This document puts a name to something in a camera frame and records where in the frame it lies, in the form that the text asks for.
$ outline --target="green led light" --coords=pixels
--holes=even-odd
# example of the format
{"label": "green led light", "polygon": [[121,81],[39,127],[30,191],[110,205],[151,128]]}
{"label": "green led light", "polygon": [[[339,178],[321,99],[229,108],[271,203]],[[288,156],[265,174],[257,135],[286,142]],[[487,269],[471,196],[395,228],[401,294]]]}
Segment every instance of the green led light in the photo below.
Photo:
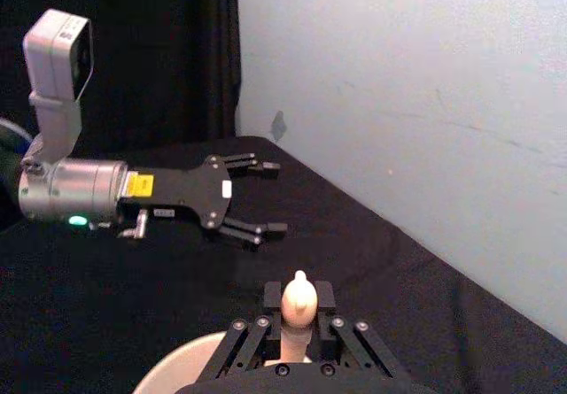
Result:
{"label": "green led light", "polygon": [[86,226],[88,223],[89,221],[80,215],[74,215],[69,218],[69,224],[73,226]]}

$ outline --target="bolt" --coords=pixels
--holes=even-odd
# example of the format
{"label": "bolt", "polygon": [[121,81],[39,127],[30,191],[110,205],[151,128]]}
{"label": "bolt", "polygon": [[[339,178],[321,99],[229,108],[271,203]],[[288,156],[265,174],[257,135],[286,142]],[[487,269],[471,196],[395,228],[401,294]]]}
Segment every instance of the bolt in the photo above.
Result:
{"label": "bolt", "polygon": [[342,328],[345,326],[345,321],[343,321],[340,317],[334,318],[331,323],[335,328]]}
{"label": "bolt", "polygon": [[356,328],[360,330],[360,332],[364,332],[369,329],[369,324],[366,321],[359,321],[356,323]]}
{"label": "bolt", "polygon": [[26,161],[23,163],[24,171],[34,175],[42,175],[44,168],[41,163],[34,161]]}
{"label": "bolt", "polygon": [[276,375],[287,376],[289,373],[290,373],[290,368],[287,365],[277,365],[276,366]]}
{"label": "bolt", "polygon": [[325,376],[333,376],[335,374],[335,368],[327,363],[321,366],[321,373]]}
{"label": "bolt", "polygon": [[245,326],[246,326],[246,324],[243,321],[235,321],[232,324],[232,327],[236,330],[242,330],[242,329],[245,328]]}
{"label": "bolt", "polygon": [[256,324],[261,328],[265,328],[267,325],[269,325],[269,320],[265,317],[260,317],[258,320],[256,320]]}

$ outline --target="white label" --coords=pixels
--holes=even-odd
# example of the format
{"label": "white label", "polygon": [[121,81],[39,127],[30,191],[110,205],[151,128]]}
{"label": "white label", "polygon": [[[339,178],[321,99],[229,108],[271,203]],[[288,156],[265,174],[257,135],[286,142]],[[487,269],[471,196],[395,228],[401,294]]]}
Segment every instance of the white label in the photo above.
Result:
{"label": "white label", "polygon": [[162,208],[153,209],[154,217],[167,217],[173,219],[175,217],[175,210],[164,210]]}
{"label": "white label", "polygon": [[232,197],[232,182],[230,180],[222,181],[222,197],[225,199]]}

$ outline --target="white wall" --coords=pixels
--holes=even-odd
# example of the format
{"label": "white wall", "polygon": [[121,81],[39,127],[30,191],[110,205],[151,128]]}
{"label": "white wall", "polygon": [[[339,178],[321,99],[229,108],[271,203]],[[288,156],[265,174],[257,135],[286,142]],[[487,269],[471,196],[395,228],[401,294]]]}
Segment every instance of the white wall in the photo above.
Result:
{"label": "white wall", "polygon": [[567,342],[567,0],[240,0],[243,135]]}

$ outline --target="black tablecloth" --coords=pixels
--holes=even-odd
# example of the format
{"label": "black tablecloth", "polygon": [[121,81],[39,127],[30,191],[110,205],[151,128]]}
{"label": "black tablecloth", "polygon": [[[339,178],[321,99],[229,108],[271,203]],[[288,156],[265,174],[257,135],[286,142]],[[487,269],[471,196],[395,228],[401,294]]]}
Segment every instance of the black tablecloth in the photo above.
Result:
{"label": "black tablecloth", "polygon": [[121,158],[191,168],[239,152],[282,164],[277,181],[235,180],[231,216],[290,224],[258,251],[167,221],[137,243],[25,221],[0,235],[2,392],[130,392],[174,348],[253,318],[264,282],[296,269],[330,281],[339,311],[434,390],[567,392],[567,346],[267,140]]}

